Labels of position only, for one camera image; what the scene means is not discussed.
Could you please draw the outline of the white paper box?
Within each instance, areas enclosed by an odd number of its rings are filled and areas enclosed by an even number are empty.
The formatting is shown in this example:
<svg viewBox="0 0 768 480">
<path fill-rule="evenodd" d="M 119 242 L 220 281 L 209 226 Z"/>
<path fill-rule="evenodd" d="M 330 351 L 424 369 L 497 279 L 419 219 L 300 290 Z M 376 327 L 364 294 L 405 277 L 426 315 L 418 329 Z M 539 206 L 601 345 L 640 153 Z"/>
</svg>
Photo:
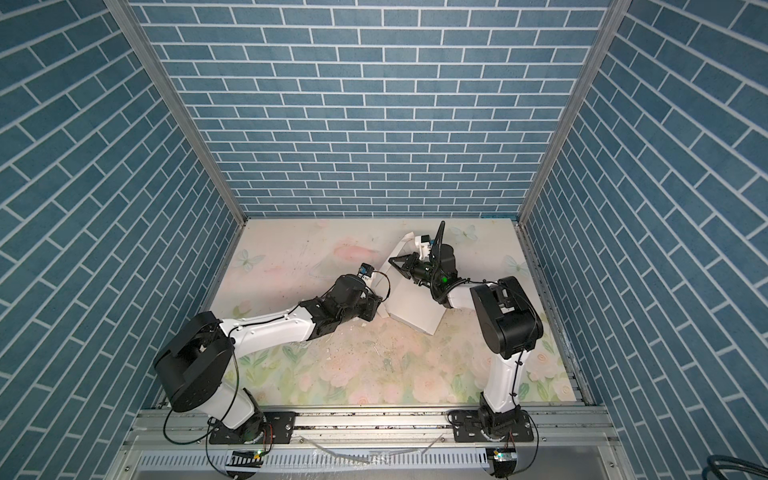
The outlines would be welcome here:
<svg viewBox="0 0 768 480">
<path fill-rule="evenodd" d="M 436 303 L 427 287 L 417 286 L 395 270 L 388 261 L 381 270 L 391 283 L 391 292 L 380 310 L 382 315 L 410 325 L 427 335 L 434 335 L 446 309 Z"/>
</svg>

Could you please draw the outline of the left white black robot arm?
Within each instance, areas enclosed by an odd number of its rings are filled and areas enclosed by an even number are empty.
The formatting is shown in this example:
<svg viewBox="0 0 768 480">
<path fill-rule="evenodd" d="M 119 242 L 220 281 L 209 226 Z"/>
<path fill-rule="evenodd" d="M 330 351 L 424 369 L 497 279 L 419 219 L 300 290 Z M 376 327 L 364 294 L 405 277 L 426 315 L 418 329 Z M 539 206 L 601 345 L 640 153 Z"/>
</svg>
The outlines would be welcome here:
<svg viewBox="0 0 768 480">
<path fill-rule="evenodd" d="M 353 319 L 370 322 L 387 299 L 374 292 L 368 274 L 345 274 L 322 295 L 277 313 L 220 319 L 201 312 L 158 351 L 153 368 L 172 411 L 209 417 L 205 440 L 269 443 L 272 428 L 241 380 L 239 359 L 329 335 Z"/>
</svg>

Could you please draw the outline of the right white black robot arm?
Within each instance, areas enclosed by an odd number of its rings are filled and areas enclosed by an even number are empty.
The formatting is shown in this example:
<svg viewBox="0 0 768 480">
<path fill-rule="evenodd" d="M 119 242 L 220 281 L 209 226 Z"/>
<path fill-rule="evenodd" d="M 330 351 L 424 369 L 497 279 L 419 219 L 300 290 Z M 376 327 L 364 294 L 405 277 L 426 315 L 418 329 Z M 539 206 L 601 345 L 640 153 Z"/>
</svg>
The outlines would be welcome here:
<svg viewBox="0 0 768 480">
<path fill-rule="evenodd" d="M 519 391 L 525 362 L 544 328 L 517 278 L 464 278 L 458 274 L 453 248 L 437 241 L 418 252 L 391 257 L 388 263 L 404 278 L 427 288 L 441 306 L 475 312 L 493 353 L 477 410 L 481 431 L 493 440 L 533 440 L 533 420 L 521 406 Z"/>
</svg>

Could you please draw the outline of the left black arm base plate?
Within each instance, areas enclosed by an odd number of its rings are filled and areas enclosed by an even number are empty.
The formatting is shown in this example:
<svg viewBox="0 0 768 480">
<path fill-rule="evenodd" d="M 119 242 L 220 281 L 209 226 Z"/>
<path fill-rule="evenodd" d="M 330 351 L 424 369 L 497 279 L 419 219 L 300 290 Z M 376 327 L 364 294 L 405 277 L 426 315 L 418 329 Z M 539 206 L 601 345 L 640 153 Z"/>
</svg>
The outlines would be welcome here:
<svg viewBox="0 0 768 480">
<path fill-rule="evenodd" d="M 216 420 L 208 441 L 214 445 L 289 444 L 296 417 L 293 411 L 257 412 L 236 429 L 230 429 Z"/>
</svg>

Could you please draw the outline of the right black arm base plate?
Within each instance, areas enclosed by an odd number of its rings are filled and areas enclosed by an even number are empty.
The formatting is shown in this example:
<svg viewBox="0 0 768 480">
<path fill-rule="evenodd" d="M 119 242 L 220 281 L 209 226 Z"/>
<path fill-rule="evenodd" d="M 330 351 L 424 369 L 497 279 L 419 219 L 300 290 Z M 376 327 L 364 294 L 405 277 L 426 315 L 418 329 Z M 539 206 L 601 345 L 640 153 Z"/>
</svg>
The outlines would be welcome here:
<svg viewBox="0 0 768 480">
<path fill-rule="evenodd" d="M 491 412 L 487 407 L 451 410 L 446 415 L 457 443 L 532 442 L 535 439 L 528 412 L 515 408 Z"/>
</svg>

